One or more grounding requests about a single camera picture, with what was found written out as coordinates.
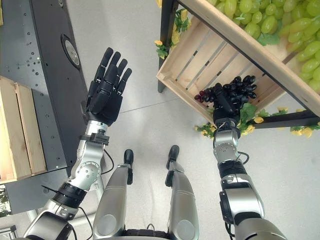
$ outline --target white floor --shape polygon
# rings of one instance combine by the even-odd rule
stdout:
[[[143,229],[153,223],[157,230],[167,230],[171,189],[164,184],[165,164],[170,147],[176,144],[178,161],[195,193],[200,239],[229,239],[219,205],[221,186],[212,140],[193,130],[206,121],[168,89],[157,92],[158,57],[153,42],[160,36],[161,10],[155,1],[67,0],[67,5],[87,84],[107,47],[121,52],[133,71],[121,114],[108,129],[108,151],[116,164],[122,163],[126,149],[134,151],[127,228]],[[271,105],[270,111],[277,111],[277,106],[293,112],[300,107],[288,95]],[[250,154],[246,169],[264,202],[265,217],[290,240],[320,238],[319,139],[320,131],[305,138],[291,135],[289,129],[255,130],[240,139],[238,149]],[[109,177],[104,176],[104,183]],[[82,206],[91,213],[97,203],[90,192]],[[90,235],[87,224],[75,230],[78,239]]]

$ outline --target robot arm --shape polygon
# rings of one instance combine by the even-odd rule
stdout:
[[[245,79],[244,88],[246,82],[248,85],[253,82],[250,76]],[[229,90],[229,86],[222,87],[219,83],[212,89],[215,94],[213,120],[217,126],[213,153],[221,177],[222,191],[219,195],[223,220],[226,226],[234,225],[236,240],[285,240],[277,227],[264,219],[263,202],[239,160],[237,145],[240,131],[237,125],[242,104],[231,102]]]
[[[122,103],[122,93],[132,71],[119,52],[108,48],[91,82],[84,107],[84,119],[87,123],[84,135],[80,137],[77,160],[69,178],[65,179],[55,196],[49,199],[41,213],[31,223],[24,234],[30,240],[67,239],[72,220],[78,207],[91,185],[101,175],[101,160],[105,145],[109,143],[107,128],[118,117]]]

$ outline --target silver robot arm segment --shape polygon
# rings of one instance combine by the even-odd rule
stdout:
[[[88,122],[85,135],[79,142],[77,160],[70,177],[65,179],[55,196],[48,200],[25,232],[24,238],[55,240],[70,234],[72,226],[68,221],[75,217],[87,191],[101,174],[101,159],[109,139],[105,136],[107,127],[102,122]]]
[[[219,195],[223,220],[234,225],[236,240],[285,240],[278,228],[264,219],[263,202],[239,160],[235,125],[230,119],[220,125],[213,142],[221,177]]]

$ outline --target wooden box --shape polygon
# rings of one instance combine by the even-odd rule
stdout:
[[[164,61],[157,78],[187,104],[213,123],[212,113],[206,105],[194,100],[199,91],[226,84],[234,77],[256,76],[256,99],[251,103],[259,109],[271,104],[285,91],[266,75],[266,71],[289,90],[305,106],[320,116],[320,96],[297,76],[297,63],[286,50],[286,42],[263,47],[234,22],[206,0],[183,0],[185,6],[206,21],[192,17],[191,27],[181,35],[180,42]],[[247,57],[222,39],[207,25],[229,39]]]
[[[0,184],[45,171],[32,92],[0,76]]]

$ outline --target dark grapes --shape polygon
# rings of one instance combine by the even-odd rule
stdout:
[[[253,92],[257,88],[257,85],[253,84],[255,80],[255,76],[247,75],[243,80],[240,76],[236,76],[230,83],[223,85],[225,97],[229,98],[229,101],[238,111],[245,103],[248,103],[249,98],[255,99],[257,97]],[[215,94],[215,87],[200,91],[199,94],[194,96],[194,99],[200,103],[213,103],[216,109],[222,107]]]

